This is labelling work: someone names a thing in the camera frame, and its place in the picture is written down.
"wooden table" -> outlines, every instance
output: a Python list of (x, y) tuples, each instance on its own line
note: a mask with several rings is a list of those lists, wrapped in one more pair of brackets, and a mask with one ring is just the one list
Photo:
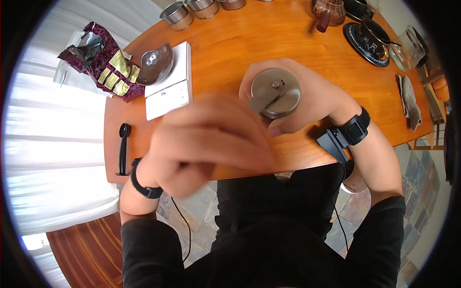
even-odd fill
[[(404, 74), (391, 61), (379, 68), (364, 60), (346, 41), (343, 28), (328, 27), (326, 33), (315, 29), (316, 20), (309, 14), (310, 2), (248, 0), (241, 9), (220, 9), (216, 16), (200, 20), (181, 32), (161, 21), (136, 38), (125, 49), (139, 63), (142, 54), (168, 41), (172, 46), (184, 41), (192, 47), (192, 83), (194, 99), (202, 93), (231, 94), (238, 97), (240, 81), (247, 67), (265, 59), (292, 58), (330, 79), (364, 106), (393, 146), (426, 135), (432, 129), (425, 92), (415, 69), (405, 73), (413, 84), (421, 109), (422, 125), (416, 132), (408, 128), (403, 116), (395, 74)], [(380, 14), (373, 17), (396, 40), (395, 32)], [(345, 23), (353, 22), (346, 18)], [(129, 161), (142, 157), (149, 138), (161, 118), (147, 121), (144, 97), (124, 103), (108, 98), (104, 116), (104, 158), (107, 180), (125, 182), (118, 171), (118, 129), (124, 122), (132, 127), (129, 137)], [(320, 148), (309, 135), (321, 123), (311, 123), (292, 135), (271, 140), (277, 170), (298, 170), (334, 163), (335, 159)], [(218, 166), (213, 178), (254, 176), (255, 172)]]

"spoon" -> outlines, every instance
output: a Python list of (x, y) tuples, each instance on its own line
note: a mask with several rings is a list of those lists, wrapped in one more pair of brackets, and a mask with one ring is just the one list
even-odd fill
[(130, 133), (131, 126), (127, 123), (123, 123), (122, 126), (120, 126), (120, 130), (118, 131), (118, 135), (121, 138), (120, 150), (118, 152), (118, 173), (116, 173), (118, 176), (128, 175), (126, 173), (126, 142), (128, 136), (130, 136)]
[(393, 42), (391, 40), (386, 40), (386, 39), (380, 39), (380, 40), (383, 41), (383, 42), (389, 42), (390, 44), (394, 44), (394, 45), (397, 45), (397, 46), (401, 47), (401, 45), (399, 43)]

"wrist strap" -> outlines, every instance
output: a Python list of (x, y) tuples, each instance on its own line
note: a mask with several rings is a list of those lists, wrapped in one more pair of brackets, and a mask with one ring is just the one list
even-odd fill
[(149, 198), (149, 199), (157, 199), (162, 195), (163, 189), (162, 187), (158, 188), (151, 188), (151, 187), (143, 187), (139, 184), (138, 179), (136, 178), (136, 168), (141, 161), (141, 158), (136, 158), (133, 160), (131, 165), (133, 166), (133, 170), (131, 171), (131, 183), (133, 184), (133, 187), (141, 193), (144, 197)]
[(370, 115), (362, 107), (362, 114), (355, 115), (345, 125), (337, 129), (344, 136), (349, 145), (356, 145), (368, 135), (368, 125), (370, 124)]

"black cable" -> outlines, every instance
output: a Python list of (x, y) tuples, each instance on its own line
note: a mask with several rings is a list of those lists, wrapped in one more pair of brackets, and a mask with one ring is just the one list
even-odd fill
[(341, 187), (341, 183), (344, 181), (344, 178), (346, 177), (346, 168), (344, 167), (343, 164), (341, 164), (341, 167), (343, 169), (343, 176), (341, 177), (342, 180), (339, 183), (338, 187), (333, 190), (333, 194), (331, 195), (331, 204), (333, 204), (333, 208), (335, 209), (335, 213), (336, 213), (336, 217), (337, 217), (338, 222), (339, 222), (339, 226), (341, 227), (341, 230), (343, 231), (343, 234), (344, 234), (344, 241), (346, 242), (346, 250), (347, 250), (347, 252), (349, 252), (349, 247), (347, 246), (346, 232), (344, 231), (343, 225), (341, 224), (341, 220), (339, 219), (338, 210), (336, 210), (336, 204), (333, 203), (333, 197), (335, 196), (336, 191), (338, 191), (338, 193), (339, 193), (339, 188)]
[(173, 201), (174, 206), (176, 207), (177, 211), (179, 212), (179, 214), (181, 215), (181, 217), (184, 219), (184, 222), (187, 224), (187, 227), (189, 228), (189, 252), (187, 252), (186, 258), (184, 258), (184, 260), (183, 260), (183, 263), (184, 263), (184, 261), (186, 261), (187, 257), (189, 257), (189, 254), (190, 254), (190, 245), (192, 244), (192, 243), (191, 243), (191, 242), (192, 242), (192, 241), (191, 241), (191, 237), (190, 237), (190, 226), (189, 226), (189, 223), (187, 223), (186, 218), (184, 218), (183, 214), (181, 213), (181, 211), (180, 211), (179, 208), (177, 207), (176, 202), (174, 201), (173, 197), (171, 198), (171, 200)]

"black cup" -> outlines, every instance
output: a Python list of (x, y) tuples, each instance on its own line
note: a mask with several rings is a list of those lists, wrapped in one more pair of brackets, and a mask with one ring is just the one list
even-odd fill
[(362, 48), (381, 60), (387, 60), (390, 39), (386, 31), (378, 23), (371, 19), (363, 19), (355, 31), (355, 36)]
[(368, 7), (365, 0), (343, 0), (344, 9), (346, 12), (356, 16), (357, 18), (372, 18), (373, 10)]

